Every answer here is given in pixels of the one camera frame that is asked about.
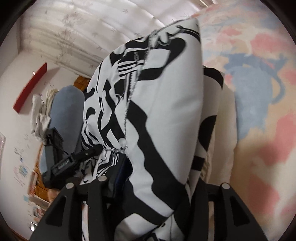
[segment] white wall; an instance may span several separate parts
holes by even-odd
[[[32,94],[45,96],[48,89],[72,85],[77,78],[73,72],[48,62],[47,73],[17,114],[12,108],[15,100],[32,77],[32,71],[37,71],[45,61],[40,56],[21,52],[0,77],[0,132],[6,137],[0,173],[0,211],[8,225],[26,239],[31,235],[28,224],[32,217],[31,207],[24,198],[40,147],[30,133]],[[21,165],[28,171],[27,177],[20,174]]]
[[[20,20],[13,25],[0,47],[0,76],[18,55],[20,49]]]

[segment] bed sheet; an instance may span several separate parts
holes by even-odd
[[[238,144],[231,185],[269,240],[296,213],[296,46],[259,0],[229,1],[193,15],[204,64],[235,92]]]

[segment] black and white pillow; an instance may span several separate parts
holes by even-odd
[[[183,240],[207,154],[223,76],[202,66],[198,21],[177,21],[114,50],[95,71],[84,104],[82,143],[102,144],[82,183],[132,163],[114,240]]]

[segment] patterned pillow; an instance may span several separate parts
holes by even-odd
[[[182,240],[207,154],[223,77],[203,68],[198,21],[177,21],[114,50],[87,88],[82,143],[104,146],[91,182],[126,154],[133,172],[111,206],[114,240]]]

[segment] black and white striped fabric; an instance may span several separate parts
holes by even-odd
[[[121,153],[133,167],[122,204],[110,207],[114,240],[184,238],[223,86],[201,56],[197,20],[182,20],[114,50],[89,83],[82,143],[104,151],[85,163],[82,183]]]

